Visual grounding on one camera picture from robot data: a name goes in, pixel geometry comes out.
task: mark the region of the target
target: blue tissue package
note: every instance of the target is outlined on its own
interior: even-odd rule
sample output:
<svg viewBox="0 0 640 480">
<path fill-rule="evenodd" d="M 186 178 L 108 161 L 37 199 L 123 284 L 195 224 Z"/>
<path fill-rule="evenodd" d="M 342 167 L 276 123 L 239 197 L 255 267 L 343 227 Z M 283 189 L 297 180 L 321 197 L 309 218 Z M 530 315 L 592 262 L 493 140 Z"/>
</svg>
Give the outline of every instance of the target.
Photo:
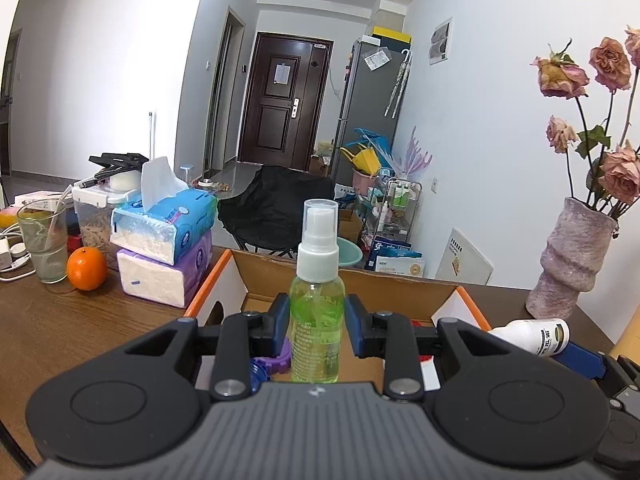
<svg viewBox="0 0 640 480">
<path fill-rule="evenodd" d="M 217 203 L 205 191 L 185 189 L 145 213 L 137 196 L 113 210 L 111 242 L 172 266 L 211 229 Z"/>
<path fill-rule="evenodd" d="M 422 253 L 395 247 L 380 247 L 378 256 L 384 256 L 385 258 L 421 258 Z"/>
<path fill-rule="evenodd" d="M 375 270 L 376 268 L 376 258 L 378 257 L 378 251 L 382 247 L 391 247 L 395 249 L 411 249 L 411 244 L 407 242 L 400 242 L 398 240 L 389 240 L 388 238 L 383 238 L 382 236 L 376 236 L 376 239 L 373 240 L 371 245 L 371 250 L 369 251 L 369 257 L 367 258 L 367 263 L 364 265 L 366 270 Z"/>
</svg>

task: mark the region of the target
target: door frame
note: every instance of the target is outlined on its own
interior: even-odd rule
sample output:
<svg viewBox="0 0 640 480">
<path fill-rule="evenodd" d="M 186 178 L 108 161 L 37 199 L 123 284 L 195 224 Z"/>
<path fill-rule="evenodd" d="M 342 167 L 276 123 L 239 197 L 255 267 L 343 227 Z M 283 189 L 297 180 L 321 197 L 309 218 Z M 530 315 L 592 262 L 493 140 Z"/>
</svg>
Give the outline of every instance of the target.
<svg viewBox="0 0 640 480">
<path fill-rule="evenodd" d="M 22 28 L 19 28 L 18 30 L 16 30 L 15 32 L 11 32 L 9 34 L 9 39 L 7 40 L 7 45 L 9 45 L 9 42 L 13 39 L 16 38 L 15 40 L 15 48 L 14 48 L 14 55 L 13 55 L 13 60 L 14 62 L 12 62 L 11 65 L 11 73 L 9 74 L 9 80 L 10 80 L 10 84 L 11 84 L 11 94 L 14 94 L 14 79 L 15 79 L 15 65 L 18 59 L 18 49 L 20 48 L 20 37 L 22 36 Z M 4 53 L 4 59 L 2 60 L 2 66 L 4 66 L 4 60 L 6 59 L 6 53 Z M 4 77 L 4 70 L 0 71 L 0 77 Z M 11 176 L 11 110 L 12 110 L 12 106 L 9 105 L 9 115 L 8 115 L 8 123 L 7 123 L 7 150 L 8 150 L 8 158 L 9 158 L 9 171 L 8 174 L 9 176 Z"/>
<path fill-rule="evenodd" d="M 227 25 L 229 24 L 229 17 L 232 17 L 239 25 L 242 27 L 241 36 L 239 39 L 238 46 L 238 59 L 236 60 L 235 66 L 231 67 L 228 65 L 229 59 L 228 54 L 230 53 L 229 49 L 232 46 L 233 41 L 233 27 L 229 31 L 228 44 L 225 47 L 225 39 L 226 39 L 226 30 Z M 214 164 L 214 155 L 216 153 L 216 142 L 222 142 L 221 139 L 216 139 L 216 126 L 218 124 L 218 115 L 220 113 L 220 103 L 221 103 L 221 91 L 222 91 L 222 83 L 224 81 L 226 70 L 230 70 L 233 68 L 233 81 L 231 83 L 231 97 L 229 107 L 231 106 L 231 102 L 233 101 L 234 90 L 236 88 L 236 79 L 238 78 L 238 66 L 240 64 L 240 54 L 242 53 L 242 45 L 244 42 L 244 32 L 246 30 L 246 23 L 240 18 L 237 12 L 235 12 L 231 7 L 227 7 L 225 11 L 225 28 L 222 31 L 222 36 L 220 37 L 220 46 L 218 47 L 218 55 L 216 56 L 216 66 L 215 72 L 213 76 L 213 81 L 211 84 L 211 94 L 209 97 L 209 109 L 207 110 L 207 129 L 205 132 L 205 141 L 204 141 L 204 154 L 202 157 L 202 171 L 203 174 L 206 171 L 212 169 L 221 170 L 222 168 L 209 168 L 207 166 L 207 162 Z M 227 125 L 225 131 L 225 139 L 224 146 L 222 147 L 223 151 L 223 159 L 224 152 L 226 149 L 226 138 L 228 136 L 228 118 Z"/>
<path fill-rule="evenodd" d="M 276 34 L 274 32 L 258 32 L 256 33 L 254 51 L 251 55 L 251 69 L 249 70 L 249 79 L 247 81 L 246 89 L 244 91 L 244 109 L 242 110 L 242 123 L 240 127 L 240 141 L 238 143 L 238 161 L 242 162 L 242 145 L 244 144 L 244 131 L 246 129 L 246 120 L 249 115 L 249 105 L 251 104 L 251 92 L 255 84 L 255 72 L 256 72 L 256 60 L 258 52 L 260 51 L 260 44 L 264 40 L 293 40 L 293 41 L 305 41 L 307 43 L 319 43 L 323 44 L 327 49 L 327 56 L 322 66 L 321 85 L 318 89 L 318 97 L 316 98 L 316 104 L 314 106 L 314 118 L 311 122 L 311 136 L 309 137 L 309 144 L 306 147 L 305 156 L 305 170 L 309 170 L 309 163 L 311 162 L 311 155 L 313 148 L 316 145 L 316 135 L 318 134 L 318 123 L 320 120 L 320 112 L 322 111 L 322 101 L 324 100 L 324 91 L 326 90 L 326 81 L 329 75 L 329 66 L 331 64 L 331 55 L 334 49 L 334 42 L 331 40 L 321 40 L 320 38 L 308 38 L 306 36 L 294 36 L 291 34 Z"/>
</svg>

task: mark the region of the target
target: dried rose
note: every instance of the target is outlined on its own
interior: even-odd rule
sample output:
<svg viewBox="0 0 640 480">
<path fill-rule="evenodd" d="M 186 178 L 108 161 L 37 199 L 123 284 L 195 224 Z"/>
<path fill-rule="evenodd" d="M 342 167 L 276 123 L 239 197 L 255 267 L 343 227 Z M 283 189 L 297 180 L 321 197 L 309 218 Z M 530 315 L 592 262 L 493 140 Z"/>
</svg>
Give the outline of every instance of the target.
<svg viewBox="0 0 640 480">
<path fill-rule="evenodd" d="M 621 202 L 631 204 L 640 195 L 640 162 L 629 141 L 607 153 L 600 169 L 604 175 L 598 182 Z"/>
<path fill-rule="evenodd" d="M 631 63 L 640 67 L 640 28 L 626 26 L 626 51 L 631 56 Z"/>
<path fill-rule="evenodd" d="M 578 140 L 570 124 L 553 116 L 549 119 L 549 126 L 546 127 L 546 138 L 549 139 L 549 146 L 552 146 L 556 153 L 566 153 L 569 142 Z"/>
<path fill-rule="evenodd" d="M 587 95 L 584 86 L 589 84 L 589 77 L 576 64 L 562 62 L 557 55 L 551 59 L 537 57 L 531 64 L 538 67 L 538 84 L 543 96 L 572 99 Z"/>
<path fill-rule="evenodd" d="M 631 88 L 631 67 L 619 41 L 603 38 L 600 46 L 591 49 L 589 64 L 598 71 L 596 81 L 609 91 Z"/>
</svg>

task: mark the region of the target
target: vase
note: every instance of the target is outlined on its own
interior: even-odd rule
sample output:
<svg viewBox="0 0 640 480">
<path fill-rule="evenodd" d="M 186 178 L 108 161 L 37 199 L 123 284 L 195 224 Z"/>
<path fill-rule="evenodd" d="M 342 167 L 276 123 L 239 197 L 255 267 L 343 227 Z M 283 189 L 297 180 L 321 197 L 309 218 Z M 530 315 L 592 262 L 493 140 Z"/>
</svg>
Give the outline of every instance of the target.
<svg viewBox="0 0 640 480">
<path fill-rule="evenodd" d="M 536 319 L 567 319 L 578 295 L 589 292 L 602 268 L 618 223 L 575 198 L 565 198 L 556 227 L 540 256 L 542 274 L 527 298 Z"/>
</svg>

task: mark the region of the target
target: blue bowl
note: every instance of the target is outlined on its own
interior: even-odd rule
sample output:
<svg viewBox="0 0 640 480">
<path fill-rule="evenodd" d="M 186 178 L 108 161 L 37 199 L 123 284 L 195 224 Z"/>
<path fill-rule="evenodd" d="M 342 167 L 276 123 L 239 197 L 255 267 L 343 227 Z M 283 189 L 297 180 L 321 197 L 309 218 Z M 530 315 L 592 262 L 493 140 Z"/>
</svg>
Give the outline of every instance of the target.
<svg viewBox="0 0 640 480">
<path fill-rule="evenodd" d="M 338 265 L 341 267 L 350 267 L 357 264 L 362 259 L 362 251 L 360 248 L 344 238 L 338 236 Z"/>
</svg>

